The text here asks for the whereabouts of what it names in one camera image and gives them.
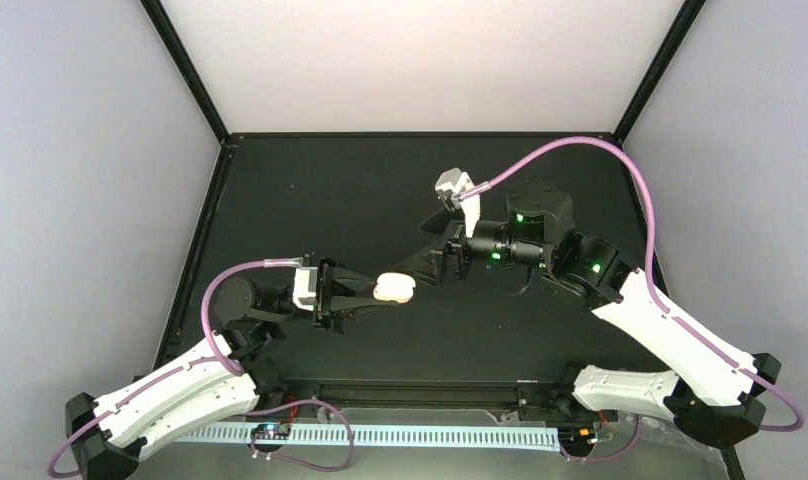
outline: black tabletop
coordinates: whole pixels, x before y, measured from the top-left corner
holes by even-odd
[[[233,150],[223,191],[185,310],[181,349],[202,338],[199,305],[222,270],[250,260],[327,256],[374,276],[427,245],[418,224],[440,207],[433,185],[460,167],[475,183],[492,178],[548,135],[245,136]],[[644,228],[619,161],[592,146],[558,149],[523,169],[574,201],[575,225],[642,259]],[[481,197],[482,218],[504,217],[508,180]],[[247,274],[285,285],[292,271]],[[272,351],[285,378],[515,382],[556,381],[566,362],[663,370],[615,327],[550,299],[540,289],[511,297],[482,266],[449,275],[441,289],[420,285],[406,306],[346,323],[345,334],[295,320]]]

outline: white wall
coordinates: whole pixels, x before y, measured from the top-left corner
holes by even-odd
[[[808,478],[808,2],[707,2],[626,148],[676,301],[775,354],[805,410],[804,430],[738,448],[746,477]]]
[[[682,0],[163,3],[233,132],[609,132]]]
[[[139,2],[0,1],[0,479],[149,371],[217,150]]]

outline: purple cable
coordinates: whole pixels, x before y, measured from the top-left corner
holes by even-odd
[[[354,432],[351,431],[351,424],[348,423],[348,420],[345,419],[345,415],[342,415],[342,412],[337,410],[333,405],[316,399],[298,400],[296,402],[287,403],[286,405],[270,408],[268,410],[256,410],[253,412],[248,412],[245,414],[245,416],[265,417],[273,413],[277,413],[301,405],[318,405],[320,407],[324,407],[333,412],[337,417],[340,418],[340,420],[342,420],[342,424],[345,425],[345,430],[348,432],[348,456],[345,458],[345,461],[335,467],[325,467],[323,465],[316,465],[315,463],[305,462],[304,460],[299,460],[297,458],[289,457],[279,453],[267,453],[266,455],[276,460],[283,460],[289,463],[294,463],[295,465],[300,465],[302,467],[306,467],[309,468],[310,470],[315,470],[317,472],[325,472],[325,473],[338,472],[340,470],[345,470],[346,468],[348,468],[348,465],[351,464],[351,458],[354,456]],[[259,437],[263,435],[264,435],[263,433],[258,433],[257,435],[254,435],[253,438],[251,438],[251,450],[253,450],[255,454],[259,453],[259,450],[257,450],[256,441]]]
[[[637,428],[634,430],[634,436],[631,437],[631,441],[628,442],[621,450],[616,453],[610,454],[606,457],[596,457],[596,458],[587,458],[587,457],[574,457],[569,455],[569,452],[563,448],[563,445],[560,445],[560,453],[563,454],[564,457],[568,460],[580,460],[583,463],[602,463],[602,462],[609,462],[610,460],[616,460],[617,458],[621,457],[622,455],[628,453],[634,445],[637,444],[637,441],[640,439],[640,432],[642,431],[642,416],[637,415]]]
[[[194,366],[194,365],[198,365],[198,364],[201,364],[201,363],[215,362],[215,361],[216,361],[216,357],[204,357],[204,358],[199,358],[197,360],[192,360],[191,362],[189,362],[189,365]],[[172,376],[172,375],[174,375],[176,373],[182,372],[183,370],[184,370],[183,367],[175,367],[175,368],[163,373],[162,375],[159,375],[158,377],[150,380],[149,382],[145,383],[141,387],[134,390],[133,393],[131,393],[130,395],[124,397],[120,402],[116,403],[115,408],[121,408],[121,407],[127,405],[128,403],[130,403],[131,400],[133,400],[134,398],[138,397],[143,392],[145,392],[145,390],[148,390],[149,388],[151,388],[154,385],[162,382],[166,378],[168,378],[168,377],[170,377],[170,376]],[[59,449],[57,449],[56,452],[54,452],[54,455],[51,457],[51,461],[48,462],[48,469],[47,469],[48,476],[51,477],[51,478],[71,478],[71,477],[76,477],[77,475],[80,475],[80,470],[73,470],[71,472],[58,472],[58,471],[56,471],[57,461],[62,456],[62,454],[65,453],[65,451],[68,450],[69,447],[71,447],[71,445],[74,442],[76,442],[80,437],[83,436],[84,433],[88,432],[90,429],[94,428],[96,425],[98,425],[99,423],[104,421],[104,419],[109,417],[110,415],[112,415],[112,413],[113,412],[111,410],[107,410],[106,412],[104,412],[104,413],[98,415],[97,417],[93,418],[92,420],[87,422],[86,425],[83,425],[76,432],[71,434],[71,436],[68,437],[68,439],[66,439],[66,441],[62,445],[62,447],[60,447]]]
[[[240,263],[239,265],[234,265],[227,270],[218,274],[216,278],[210,282],[210,285],[207,287],[207,290],[204,292],[204,299],[201,300],[201,328],[204,330],[204,338],[207,339],[207,344],[210,345],[210,348],[213,350],[213,354],[216,356],[216,359],[219,363],[222,364],[225,370],[232,373],[233,375],[239,377],[245,373],[245,370],[239,365],[239,362],[231,360],[227,358],[221,350],[219,350],[218,345],[216,345],[216,340],[213,338],[213,329],[210,327],[210,301],[213,298],[213,293],[216,291],[216,287],[218,287],[221,282],[223,282],[227,277],[241,272],[243,270],[250,270],[252,268],[272,268],[272,267],[293,267],[297,268],[301,266],[301,258],[275,258],[275,259],[268,259],[268,260],[257,260],[254,262],[247,262],[247,263]]]
[[[654,279],[652,278],[652,266],[654,262],[655,221],[654,221],[654,207],[651,204],[651,194],[649,194],[648,192],[648,186],[646,185],[645,179],[640,173],[639,168],[637,168],[637,165],[630,159],[630,157],[628,157],[628,155],[625,154],[625,152],[623,152],[616,146],[610,144],[609,142],[592,137],[566,137],[561,138],[559,140],[555,140],[553,142],[546,143],[545,145],[534,150],[533,152],[525,155],[521,160],[514,163],[510,168],[508,168],[507,170],[505,170],[492,180],[481,183],[480,185],[477,185],[475,188],[467,192],[464,192],[463,194],[460,195],[460,200],[462,201],[475,195],[479,195],[495,187],[496,185],[503,182],[508,177],[519,171],[519,169],[529,164],[530,162],[538,158],[540,155],[545,154],[546,152],[550,152],[551,150],[566,145],[578,145],[578,144],[592,145],[607,150],[608,152],[613,154],[613,156],[618,158],[625,165],[625,167],[627,167],[628,170],[631,172],[631,176],[634,178],[634,182],[637,184],[637,189],[639,190],[640,196],[642,197],[643,200],[643,206],[645,207],[645,219],[646,223],[648,224],[648,236],[645,242],[645,284],[646,287],[648,288],[648,293],[651,296],[651,299],[654,301],[654,303],[661,310],[663,310],[663,313],[668,314],[670,309],[669,307],[666,306],[666,304],[663,303],[663,301],[660,299],[660,296],[657,294],[657,289],[654,286]],[[804,414],[789,395],[787,395],[777,386],[767,382],[760,376],[754,374],[750,370],[740,369],[739,364],[737,364],[737,362],[735,362],[731,357],[726,355],[725,352],[720,350],[719,347],[713,344],[713,342],[705,338],[704,335],[702,335],[694,328],[689,326],[680,317],[673,317],[673,320],[677,322],[678,325],[683,327],[687,332],[689,332],[690,335],[692,335],[696,340],[701,342],[713,353],[718,355],[719,358],[721,358],[727,364],[731,365],[734,368],[737,368],[740,373],[749,377],[751,380],[758,383],[766,390],[772,392],[782,402],[784,402],[790,408],[790,410],[792,410],[793,413],[796,415],[796,421],[789,425],[762,425],[760,427],[761,430],[765,430],[768,432],[793,432],[804,426]]]
[[[801,411],[796,402],[787,395],[786,392],[778,388],[777,386],[773,385],[772,383],[768,382],[766,379],[757,375],[756,373],[752,372],[751,370],[740,368],[740,364],[734,361],[733,358],[728,356],[725,352],[723,352],[719,347],[713,344],[710,340],[707,339],[704,335],[699,333],[696,329],[690,326],[687,322],[684,321],[681,317],[672,317],[672,320],[675,321],[678,325],[680,325],[684,330],[686,330],[690,335],[692,335],[696,340],[701,342],[704,346],[709,348],[713,353],[715,353],[719,358],[721,358],[725,363],[736,368],[738,372],[742,373],[743,375],[750,378],[753,382],[757,383],[761,387],[765,388],[766,390],[772,392],[776,397],[778,397],[784,404],[790,407],[790,410],[796,416],[796,421],[789,424],[789,425],[761,425],[760,429],[767,431],[767,432],[795,432],[796,430],[802,428],[804,426],[804,412]]]

